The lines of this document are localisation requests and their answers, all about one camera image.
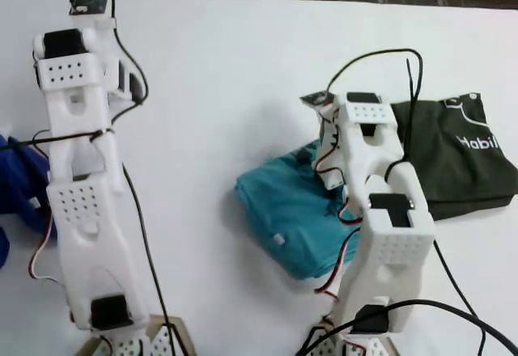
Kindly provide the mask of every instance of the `white logo on bag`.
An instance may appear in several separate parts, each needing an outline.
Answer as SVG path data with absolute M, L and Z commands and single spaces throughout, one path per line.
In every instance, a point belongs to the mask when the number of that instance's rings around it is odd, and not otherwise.
M 462 138 L 456 136 L 456 139 L 461 142 L 464 146 L 468 148 L 473 148 L 474 150 L 487 150 L 488 148 L 500 148 L 496 138 L 494 136 L 489 136 L 487 139 L 480 139 L 477 137 L 474 140 L 468 139 L 466 136 Z

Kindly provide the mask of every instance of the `perforated plate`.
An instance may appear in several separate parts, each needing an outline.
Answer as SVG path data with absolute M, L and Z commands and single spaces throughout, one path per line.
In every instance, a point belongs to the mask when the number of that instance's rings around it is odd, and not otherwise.
M 309 344 L 312 344 L 315 340 L 318 338 L 324 336 L 326 334 L 326 331 L 324 329 L 317 329 L 313 333 L 313 337 Z M 336 353 L 336 345 L 334 343 L 333 338 L 329 338 L 319 344 L 314 350 L 312 350 L 309 354 L 310 356 L 334 356 L 337 355 Z
M 182 351 L 176 336 L 173 338 L 175 345 L 176 356 L 188 356 Z M 132 340 L 120 343 L 112 343 L 113 345 L 113 356 L 138 356 L 140 355 L 140 342 L 139 338 L 135 337 Z M 106 341 L 102 341 L 97 350 L 92 356 L 111 356 L 110 349 Z M 169 334 L 165 326 L 163 326 L 151 343 L 151 354 L 149 356 L 172 356 L 171 346 L 169 345 Z
M 103 80 L 99 60 L 91 53 L 43 59 L 37 62 L 37 66 L 44 91 L 83 87 Z
M 134 338 L 125 342 L 112 341 L 113 354 L 110 354 L 110 349 L 106 341 L 102 341 L 97 350 L 92 356 L 138 356 L 140 355 L 140 339 Z
M 308 344 L 312 344 L 315 340 L 322 337 L 326 334 L 325 329 L 318 328 L 313 333 L 312 339 Z M 379 338 L 376 337 L 367 337 L 367 336 L 353 336 L 351 338 L 347 337 L 346 341 L 354 343 L 356 345 L 361 345 L 363 348 L 346 344 L 341 338 L 337 339 L 330 338 L 326 341 L 319 344 L 313 351 L 309 354 L 311 356 L 342 356 L 342 347 L 346 347 L 345 356 L 397 356 L 399 353 L 397 351 L 389 353 L 383 343 Z
M 396 117 L 389 104 L 345 104 L 349 120 L 360 124 L 396 124 Z
M 187 356 L 183 353 L 180 348 L 180 344 L 176 339 L 175 333 L 172 331 L 173 343 L 175 345 L 175 351 L 177 356 Z M 168 329 L 163 326 L 158 334 L 151 343 L 151 356 L 172 356 L 171 346 L 169 345 L 169 332 Z

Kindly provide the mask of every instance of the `white plastic bracket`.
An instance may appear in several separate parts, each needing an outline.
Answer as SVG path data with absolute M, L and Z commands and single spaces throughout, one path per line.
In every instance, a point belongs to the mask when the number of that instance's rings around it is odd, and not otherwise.
M 115 133 L 111 130 L 107 85 L 120 73 L 115 56 L 103 52 L 93 29 L 60 32 L 69 40 L 66 52 L 53 36 L 53 55 L 47 57 L 45 38 L 38 36 L 34 50 L 36 71 L 45 95 L 53 137 L 100 131 L 94 138 L 71 138 L 49 146 L 47 193 L 58 231 L 58 247 L 67 301 L 74 322 L 94 333 L 91 302 L 114 295 L 125 297 L 128 319 L 112 335 L 145 328 L 149 319 L 142 285 L 135 273 L 134 255 L 117 222 L 115 197 L 125 189 Z M 96 157 L 81 160 L 81 174 L 74 170 L 78 150 L 88 146 Z
M 325 131 L 338 131 L 339 147 L 326 158 L 325 167 L 343 171 L 348 209 L 363 216 L 355 258 L 342 277 L 340 302 L 333 310 L 333 322 L 341 324 L 353 320 L 365 305 L 418 297 L 422 265 L 435 238 L 435 226 L 410 163 L 396 165 L 384 181 L 388 166 L 403 156 L 389 104 L 353 103 L 346 95 L 339 95 L 326 118 L 330 123 L 325 124 Z M 376 125 L 373 136 L 363 136 L 362 124 Z M 324 139 L 329 138 L 326 132 Z M 322 142 L 322 147 L 329 150 L 327 142 Z M 319 150 L 318 155 L 326 152 Z M 321 177 L 325 183 L 329 179 L 326 174 Z M 411 204 L 406 211 L 410 227 L 395 227 L 388 210 L 372 209 L 371 193 L 405 194 Z M 410 311 L 411 307 L 391 311 L 389 332 L 400 332 Z

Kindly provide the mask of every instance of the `white wire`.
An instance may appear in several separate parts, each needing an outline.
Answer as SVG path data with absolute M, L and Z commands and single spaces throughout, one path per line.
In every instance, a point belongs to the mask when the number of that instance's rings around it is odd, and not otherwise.
M 59 282 L 56 278 L 46 276 L 46 275 L 45 276 L 36 275 L 36 271 L 35 271 L 38 256 L 40 255 L 41 251 L 43 251 L 43 249 L 45 248 L 47 243 L 49 242 L 50 232 L 52 231 L 52 222 L 53 222 L 53 217 L 52 217 L 52 215 L 50 215 L 49 222 L 47 223 L 47 227 L 45 229 L 45 235 L 44 235 L 43 241 L 40 243 L 40 247 L 38 247 L 38 249 L 34 252 L 34 254 L 32 255 L 31 261 L 29 262 L 29 275 L 33 279 L 37 279 L 37 280 L 45 279 L 45 280 L 57 283 L 61 287 L 64 287 L 63 284 L 61 282 Z

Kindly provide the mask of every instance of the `white table surface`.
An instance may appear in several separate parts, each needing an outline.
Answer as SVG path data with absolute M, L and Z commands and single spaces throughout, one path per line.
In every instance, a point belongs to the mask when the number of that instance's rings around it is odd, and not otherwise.
M 32 38 L 71 26 L 68 0 L 0 0 L 0 125 L 18 138 L 47 127 L 32 71 Z M 200 355 L 289 355 L 329 308 L 291 280 L 248 236 L 236 177 L 317 136 L 298 97 L 325 87 L 346 61 L 411 47 L 425 61 L 421 97 L 483 94 L 490 127 L 518 163 L 518 14 L 515 11 L 279 0 L 117 0 L 122 40 L 151 87 L 144 106 L 117 123 L 138 189 L 170 314 L 184 319 Z M 335 91 L 408 96 L 403 56 L 357 65 Z M 150 309 L 159 305 L 129 194 L 122 222 Z M 2 354 L 68 355 L 87 333 L 68 321 L 63 293 L 27 276 L 38 236 L 2 220 L 12 243 L 0 270 Z M 438 222 L 438 241 L 481 318 L 518 342 L 518 206 Z M 39 271 L 59 273 L 57 249 Z M 422 297 L 463 307 L 434 253 Z M 480 332 L 417 307 L 396 337 L 404 356 L 473 355 Z M 504 355 L 492 338 L 487 355 Z

